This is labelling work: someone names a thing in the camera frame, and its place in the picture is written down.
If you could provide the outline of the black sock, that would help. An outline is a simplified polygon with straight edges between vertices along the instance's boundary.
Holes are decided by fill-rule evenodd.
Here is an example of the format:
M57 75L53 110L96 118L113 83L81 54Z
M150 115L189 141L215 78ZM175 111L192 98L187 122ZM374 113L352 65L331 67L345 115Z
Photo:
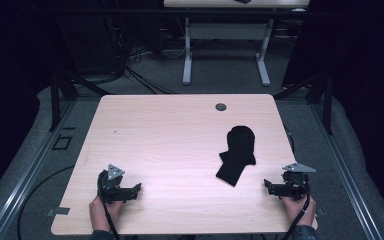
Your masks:
M248 165L255 165L255 135L247 126L235 126L227 134L228 150L219 157L222 165L216 177L235 187L243 170Z

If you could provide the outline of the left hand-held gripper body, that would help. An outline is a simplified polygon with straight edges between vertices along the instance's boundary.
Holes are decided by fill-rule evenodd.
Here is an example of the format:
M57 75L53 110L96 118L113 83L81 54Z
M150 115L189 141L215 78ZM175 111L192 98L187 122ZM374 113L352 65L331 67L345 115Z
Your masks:
M127 190L122 189L119 184L123 178L124 171L109 164L108 168L98 175L97 192L105 203L113 201L127 201L129 194Z

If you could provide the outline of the aluminium floor rail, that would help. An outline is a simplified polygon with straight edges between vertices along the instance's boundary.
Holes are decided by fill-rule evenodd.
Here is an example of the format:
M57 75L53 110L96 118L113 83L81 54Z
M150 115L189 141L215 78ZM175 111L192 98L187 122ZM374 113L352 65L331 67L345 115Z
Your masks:
M319 106L310 104L309 108L333 155L333 164L335 166L335 170L352 205L353 211L355 212L355 215L360 222L360 226L362 227L366 239L384 240L377 224L373 219L371 212L369 211L366 201L364 200L360 190L356 185L354 177L349 170L349 167L338 146L335 136L330 134L323 124L322 112Z
M0 240L60 240L51 232L82 142L86 120L77 121L79 102L63 105L61 122L50 131L44 111L38 115L0 181Z

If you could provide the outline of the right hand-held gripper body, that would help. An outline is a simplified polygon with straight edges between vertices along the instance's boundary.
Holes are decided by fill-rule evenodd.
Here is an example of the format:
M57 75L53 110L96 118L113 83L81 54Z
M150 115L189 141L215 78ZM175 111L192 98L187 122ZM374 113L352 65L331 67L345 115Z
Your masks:
M282 178L285 184L283 196L292 197L294 201L300 200L310 192L308 174L316 170L301 163L292 163L283 167Z

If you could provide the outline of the black metal stand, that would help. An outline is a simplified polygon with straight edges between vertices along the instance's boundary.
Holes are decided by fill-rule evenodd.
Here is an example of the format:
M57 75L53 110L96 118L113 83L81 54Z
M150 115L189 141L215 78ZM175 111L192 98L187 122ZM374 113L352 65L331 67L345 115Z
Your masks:
M85 78L70 71L56 70L51 78L51 111L52 123L50 131L54 131L61 121L60 94L69 101L76 101L79 93L74 84L80 84L100 96L109 95L109 92L96 86Z
M326 73L318 73L310 78L286 87L281 92L274 95L275 100L283 99L299 89L309 86L305 96L308 104L317 104L320 100L323 103L322 124L329 135L332 134L331 116L333 102L333 81Z

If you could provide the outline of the white desk with metal legs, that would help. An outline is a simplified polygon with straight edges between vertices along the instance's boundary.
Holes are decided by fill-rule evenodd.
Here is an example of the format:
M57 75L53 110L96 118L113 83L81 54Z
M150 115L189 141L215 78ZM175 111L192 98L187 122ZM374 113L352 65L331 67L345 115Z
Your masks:
M285 10L295 13L296 10L304 12L310 0L251 0L248 4L234 0L164 0L164 6L172 10L262 10L268 13L278 13ZM185 62L183 71L183 84L189 85L192 76L191 41L197 40L259 40L260 50L255 59L263 86L270 85L265 55L273 30L274 19L269 18L262 23L239 23L234 20L197 22L190 17L185 18L184 24L184 50Z

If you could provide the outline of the grey tape strip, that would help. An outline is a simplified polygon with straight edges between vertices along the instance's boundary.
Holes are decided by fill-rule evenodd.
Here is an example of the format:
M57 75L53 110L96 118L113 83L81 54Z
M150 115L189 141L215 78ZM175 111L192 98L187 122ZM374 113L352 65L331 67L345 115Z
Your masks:
M55 217L56 215L67 215L70 209L66 207L49 208L46 212L48 217Z

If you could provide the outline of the person's right hand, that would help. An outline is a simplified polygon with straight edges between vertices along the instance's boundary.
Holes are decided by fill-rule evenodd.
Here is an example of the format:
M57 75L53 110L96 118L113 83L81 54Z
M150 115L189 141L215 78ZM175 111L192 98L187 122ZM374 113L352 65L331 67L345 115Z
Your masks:
M312 197L303 197L301 200L294 201L292 198L283 197L282 201L286 207L290 221L302 213L302 217L297 222L298 226L312 226L316 215L316 201Z

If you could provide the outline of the person's left hand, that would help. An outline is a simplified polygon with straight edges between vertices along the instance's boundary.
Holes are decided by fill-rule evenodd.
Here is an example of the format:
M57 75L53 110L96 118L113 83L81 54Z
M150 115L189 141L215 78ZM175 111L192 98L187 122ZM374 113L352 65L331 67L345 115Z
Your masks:
M92 229L111 232L111 227L107 220L106 214L109 214L113 224L116 224L119 219L122 205L123 203L121 201L114 201L103 205L100 198L96 196L89 204Z

